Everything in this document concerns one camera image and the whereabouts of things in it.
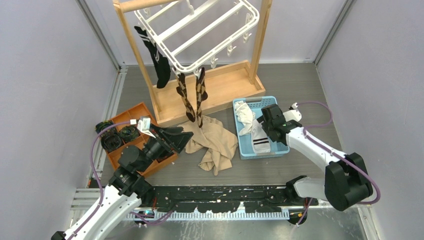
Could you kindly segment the white plastic clip hanger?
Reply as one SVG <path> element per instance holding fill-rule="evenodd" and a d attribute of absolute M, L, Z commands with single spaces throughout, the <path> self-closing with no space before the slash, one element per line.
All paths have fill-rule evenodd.
<path fill-rule="evenodd" d="M 179 73 L 195 73 L 235 55 L 252 37 L 260 12 L 248 0 L 175 0 L 133 10 L 159 52 Z"/>

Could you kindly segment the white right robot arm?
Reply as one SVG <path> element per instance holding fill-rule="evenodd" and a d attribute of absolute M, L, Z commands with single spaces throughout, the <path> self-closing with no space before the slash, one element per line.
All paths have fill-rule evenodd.
<path fill-rule="evenodd" d="M 368 175 L 364 159 L 356 152 L 347 154 L 332 148 L 313 136 L 296 114 L 297 104 L 282 112 L 277 104 L 261 109 L 258 122 L 272 142 L 294 149 L 317 167 L 323 178 L 298 176 L 285 184 L 283 195 L 291 205 L 299 205 L 306 198 L 329 202 L 338 211 L 356 204 L 373 204 L 381 193 Z"/>

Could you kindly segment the brown argyle sock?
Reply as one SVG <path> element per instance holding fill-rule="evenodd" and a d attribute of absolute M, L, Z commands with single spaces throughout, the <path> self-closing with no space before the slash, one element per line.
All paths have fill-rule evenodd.
<path fill-rule="evenodd" d="M 199 76 L 196 77 L 196 121 L 199 128 L 203 126 L 203 116 L 201 104 L 208 98 L 205 84 L 205 68 L 202 67 L 199 71 Z"/>
<path fill-rule="evenodd" d="M 186 85 L 186 76 L 184 73 L 180 73 L 177 76 L 178 86 L 176 87 L 176 92 L 181 96 L 181 100 L 185 107 L 185 114 L 189 121 L 195 122 L 195 111 L 188 99 L 187 85 Z"/>

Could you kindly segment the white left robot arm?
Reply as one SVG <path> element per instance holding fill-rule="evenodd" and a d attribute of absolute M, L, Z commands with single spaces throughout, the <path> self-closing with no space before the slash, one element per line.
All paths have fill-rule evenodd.
<path fill-rule="evenodd" d="M 181 153 L 193 137 L 182 127 L 149 126 L 150 138 L 143 148 L 123 148 L 119 166 L 100 188 L 100 196 L 88 211 L 66 231 L 55 232 L 53 240 L 103 240 L 132 210 L 148 207 L 154 199 L 154 188 L 141 171 L 160 157 Z"/>

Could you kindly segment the white black-striped sock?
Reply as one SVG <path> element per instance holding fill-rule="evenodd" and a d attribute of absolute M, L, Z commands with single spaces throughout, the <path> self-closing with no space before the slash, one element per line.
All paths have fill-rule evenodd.
<path fill-rule="evenodd" d="M 251 129 L 251 146 L 255 154 L 270 153 L 271 144 L 265 131 L 262 129 L 262 125 L 255 119 L 252 122 Z"/>

